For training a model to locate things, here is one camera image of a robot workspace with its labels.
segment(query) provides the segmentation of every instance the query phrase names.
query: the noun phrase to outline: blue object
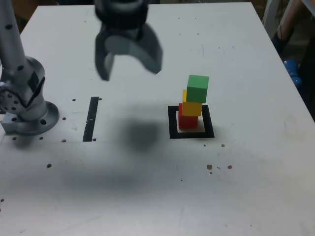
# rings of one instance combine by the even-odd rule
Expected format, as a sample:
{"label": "blue object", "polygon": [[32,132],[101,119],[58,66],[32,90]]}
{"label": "blue object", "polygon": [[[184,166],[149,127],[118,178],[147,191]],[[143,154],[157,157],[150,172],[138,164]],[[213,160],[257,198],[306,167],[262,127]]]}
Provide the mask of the blue object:
{"label": "blue object", "polygon": [[289,73],[294,85],[299,89],[302,85],[302,79],[299,76],[299,66],[296,60],[290,59],[283,62],[287,72]]}

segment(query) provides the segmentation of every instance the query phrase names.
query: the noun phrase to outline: white tabletop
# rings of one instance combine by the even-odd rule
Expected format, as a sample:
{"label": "white tabletop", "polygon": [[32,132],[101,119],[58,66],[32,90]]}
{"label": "white tabletop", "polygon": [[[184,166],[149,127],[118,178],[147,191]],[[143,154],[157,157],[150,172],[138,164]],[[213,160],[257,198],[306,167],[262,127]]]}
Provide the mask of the white tabletop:
{"label": "white tabletop", "polygon": [[[22,42],[66,120],[34,137],[1,128],[0,235],[313,235],[315,125],[252,4],[151,5],[148,22],[162,71],[118,57],[103,82],[94,8],[36,10]],[[210,77],[213,139],[169,139],[189,74]],[[92,96],[97,141],[82,142]]]}

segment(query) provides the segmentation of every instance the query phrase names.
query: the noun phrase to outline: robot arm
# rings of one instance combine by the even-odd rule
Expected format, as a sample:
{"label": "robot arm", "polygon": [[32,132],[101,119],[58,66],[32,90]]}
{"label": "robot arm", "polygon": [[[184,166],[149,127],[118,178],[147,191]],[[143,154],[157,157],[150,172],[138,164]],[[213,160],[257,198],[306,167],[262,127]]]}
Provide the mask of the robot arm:
{"label": "robot arm", "polygon": [[145,23],[148,0],[95,0],[102,27],[95,40],[95,66],[109,80],[114,55],[131,55],[153,73],[161,70],[162,48]]}
{"label": "robot arm", "polygon": [[[95,0],[102,26],[95,40],[95,66],[108,81],[115,55],[131,55],[153,73],[161,70],[162,49],[145,23],[148,0]],[[10,0],[0,0],[0,109],[6,133],[37,135],[59,119],[58,108],[44,100],[45,71],[24,54]]]}

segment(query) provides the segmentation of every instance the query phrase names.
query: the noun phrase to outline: stacked blocks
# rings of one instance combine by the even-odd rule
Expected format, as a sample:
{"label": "stacked blocks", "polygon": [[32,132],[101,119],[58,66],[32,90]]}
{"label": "stacked blocks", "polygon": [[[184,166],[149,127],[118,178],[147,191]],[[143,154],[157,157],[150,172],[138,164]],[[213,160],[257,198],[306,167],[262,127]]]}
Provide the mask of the stacked blocks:
{"label": "stacked blocks", "polygon": [[178,127],[194,129],[201,116],[202,103],[206,102],[209,77],[189,75],[187,90],[183,92],[183,103],[179,104]]}

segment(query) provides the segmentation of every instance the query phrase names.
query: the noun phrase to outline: green block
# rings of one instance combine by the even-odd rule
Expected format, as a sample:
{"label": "green block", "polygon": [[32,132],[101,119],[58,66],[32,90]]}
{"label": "green block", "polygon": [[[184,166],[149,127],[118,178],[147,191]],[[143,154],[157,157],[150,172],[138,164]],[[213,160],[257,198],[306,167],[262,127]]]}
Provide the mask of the green block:
{"label": "green block", "polygon": [[207,99],[208,83],[208,76],[189,75],[186,101],[205,103]]}

